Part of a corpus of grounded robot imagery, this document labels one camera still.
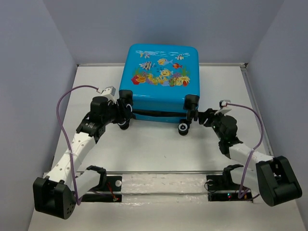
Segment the blue kids suitcase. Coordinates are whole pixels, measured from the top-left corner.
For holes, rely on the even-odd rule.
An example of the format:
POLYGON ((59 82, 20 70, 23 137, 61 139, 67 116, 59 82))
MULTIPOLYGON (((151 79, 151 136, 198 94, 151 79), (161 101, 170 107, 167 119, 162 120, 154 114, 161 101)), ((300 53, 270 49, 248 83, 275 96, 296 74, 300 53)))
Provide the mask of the blue kids suitcase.
POLYGON ((136 120, 174 123, 188 134, 186 114, 198 109, 199 55, 181 45, 134 44, 128 50, 119 97, 132 105, 136 120))

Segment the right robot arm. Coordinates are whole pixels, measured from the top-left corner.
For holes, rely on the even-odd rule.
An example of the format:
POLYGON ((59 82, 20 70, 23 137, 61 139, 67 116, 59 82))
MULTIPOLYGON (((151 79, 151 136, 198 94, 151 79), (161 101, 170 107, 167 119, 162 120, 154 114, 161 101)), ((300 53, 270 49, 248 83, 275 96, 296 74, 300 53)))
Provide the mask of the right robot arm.
POLYGON ((232 189, 237 186, 238 198, 242 199, 248 190, 257 192, 269 206, 276 206, 302 197, 302 189, 289 160, 284 156, 272 157, 245 145, 237 137, 237 120, 222 109, 207 109, 198 112, 188 110, 189 122, 212 128, 217 135, 220 152, 237 161, 225 167, 220 185, 232 189))

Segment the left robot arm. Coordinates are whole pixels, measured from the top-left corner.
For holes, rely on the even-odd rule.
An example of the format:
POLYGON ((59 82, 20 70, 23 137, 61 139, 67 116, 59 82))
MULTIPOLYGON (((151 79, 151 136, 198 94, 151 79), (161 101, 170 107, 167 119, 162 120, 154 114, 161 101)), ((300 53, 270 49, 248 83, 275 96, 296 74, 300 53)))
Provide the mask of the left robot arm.
POLYGON ((105 168, 91 165, 79 177, 76 171, 105 133, 107 125, 124 125, 131 117, 132 105, 124 99, 114 102, 105 96, 94 97, 90 111, 77 127, 63 156, 45 177, 34 181, 35 210, 68 219, 83 195, 91 189, 103 189, 106 186, 105 168))

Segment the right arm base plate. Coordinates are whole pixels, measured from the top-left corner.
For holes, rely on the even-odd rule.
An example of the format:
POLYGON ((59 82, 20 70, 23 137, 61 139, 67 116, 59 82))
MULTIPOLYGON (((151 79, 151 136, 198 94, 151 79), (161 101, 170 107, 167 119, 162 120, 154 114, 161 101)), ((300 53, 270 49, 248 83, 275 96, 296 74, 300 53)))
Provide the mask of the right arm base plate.
POLYGON ((251 191, 248 191, 242 198, 238 198, 240 185, 227 180, 223 175, 207 175, 204 188, 210 202, 253 200, 251 191))

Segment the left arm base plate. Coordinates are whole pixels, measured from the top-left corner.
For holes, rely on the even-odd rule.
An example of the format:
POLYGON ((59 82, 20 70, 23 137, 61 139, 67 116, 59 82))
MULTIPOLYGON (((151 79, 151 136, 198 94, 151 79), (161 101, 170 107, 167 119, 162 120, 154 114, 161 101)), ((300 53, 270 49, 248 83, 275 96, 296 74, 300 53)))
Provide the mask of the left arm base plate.
POLYGON ((91 189, 82 196, 82 202, 121 203, 122 176, 107 175, 106 184, 98 189, 91 189))

